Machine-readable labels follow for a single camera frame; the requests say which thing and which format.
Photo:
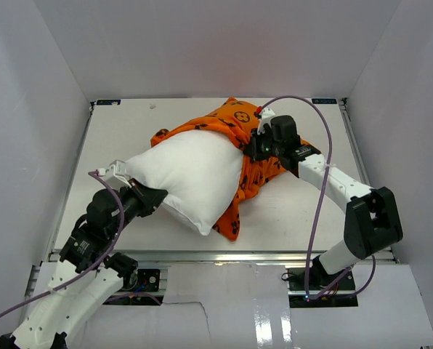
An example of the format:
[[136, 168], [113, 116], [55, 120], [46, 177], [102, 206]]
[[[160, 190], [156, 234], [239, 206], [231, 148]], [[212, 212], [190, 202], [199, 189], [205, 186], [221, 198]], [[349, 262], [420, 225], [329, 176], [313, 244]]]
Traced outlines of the orange patterned pillowcase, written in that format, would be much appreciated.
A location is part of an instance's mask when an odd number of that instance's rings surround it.
[[[224, 140], [230, 142], [230, 150], [241, 156], [248, 147], [252, 130], [259, 126], [258, 113], [261, 111], [260, 107], [231, 97], [205, 116], [191, 119], [171, 131], [160, 129], [152, 136], [150, 144], [154, 148], [184, 132], [195, 130], [202, 135], [210, 131], [223, 136]], [[284, 172], [278, 160], [253, 161], [244, 155], [239, 174], [232, 176], [238, 179], [238, 186], [230, 191], [230, 201], [223, 205], [225, 211], [217, 215], [212, 228], [227, 240], [236, 241], [240, 233], [239, 204], [255, 197], [264, 184]]]

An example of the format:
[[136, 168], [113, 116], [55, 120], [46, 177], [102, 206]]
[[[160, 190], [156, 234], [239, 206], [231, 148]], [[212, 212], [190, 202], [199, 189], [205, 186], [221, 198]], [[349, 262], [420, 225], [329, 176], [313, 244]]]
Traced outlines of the white pillow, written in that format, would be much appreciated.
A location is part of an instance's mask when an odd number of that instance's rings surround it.
[[242, 151], [225, 135], [191, 130], [131, 157], [126, 173], [149, 188], [166, 190], [164, 209], [207, 236], [234, 199], [242, 166]]

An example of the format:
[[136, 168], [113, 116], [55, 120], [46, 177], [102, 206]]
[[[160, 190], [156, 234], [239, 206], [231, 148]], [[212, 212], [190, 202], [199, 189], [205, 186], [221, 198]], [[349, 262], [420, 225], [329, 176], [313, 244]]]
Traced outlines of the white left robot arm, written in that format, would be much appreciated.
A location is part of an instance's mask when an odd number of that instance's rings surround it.
[[154, 213], [167, 195], [135, 180], [97, 191], [62, 248], [46, 291], [31, 298], [35, 305], [18, 328], [0, 336], [0, 348], [67, 348], [101, 305], [118, 291], [133, 290], [138, 263], [113, 247], [133, 219]]

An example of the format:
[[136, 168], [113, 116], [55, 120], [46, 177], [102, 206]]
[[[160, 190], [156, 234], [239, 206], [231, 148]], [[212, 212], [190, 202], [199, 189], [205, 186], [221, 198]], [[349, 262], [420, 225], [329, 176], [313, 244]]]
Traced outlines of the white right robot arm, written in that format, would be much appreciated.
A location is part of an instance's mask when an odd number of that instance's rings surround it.
[[390, 189], [372, 188], [329, 164], [317, 148], [301, 142], [291, 116], [263, 112], [259, 118], [246, 151], [250, 159], [274, 158], [344, 213], [342, 239], [306, 264], [307, 286], [330, 289], [347, 268], [402, 240], [397, 203]]

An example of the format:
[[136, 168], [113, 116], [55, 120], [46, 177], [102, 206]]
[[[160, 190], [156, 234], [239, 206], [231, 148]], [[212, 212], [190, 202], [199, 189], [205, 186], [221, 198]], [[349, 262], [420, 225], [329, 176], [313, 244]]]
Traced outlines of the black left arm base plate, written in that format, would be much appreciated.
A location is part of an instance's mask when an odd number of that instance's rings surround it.
[[137, 269], [121, 289], [125, 292], [157, 292], [161, 271], [159, 269]]

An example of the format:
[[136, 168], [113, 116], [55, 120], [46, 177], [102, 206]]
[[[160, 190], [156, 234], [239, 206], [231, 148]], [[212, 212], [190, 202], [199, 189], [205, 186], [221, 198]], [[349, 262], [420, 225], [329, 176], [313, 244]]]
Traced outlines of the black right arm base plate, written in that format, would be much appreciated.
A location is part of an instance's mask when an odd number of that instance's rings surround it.
[[[319, 292], [326, 288], [333, 280], [339, 277], [341, 273], [335, 273], [333, 275], [321, 274], [317, 272], [313, 267], [309, 270], [309, 290], [311, 292]], [[281, 279], [288, 283], [288, 289], [295, 292], [304, 292], [304, 277], [305, 268], [289, 268], [285, 273], [281, 275]], [[327, 293], [333, 293], [334, 291], [340, 292], [352, 292], [355, 290], [355, 281], [352, 272], [349, 271], [345, 276], [339, 279]]]

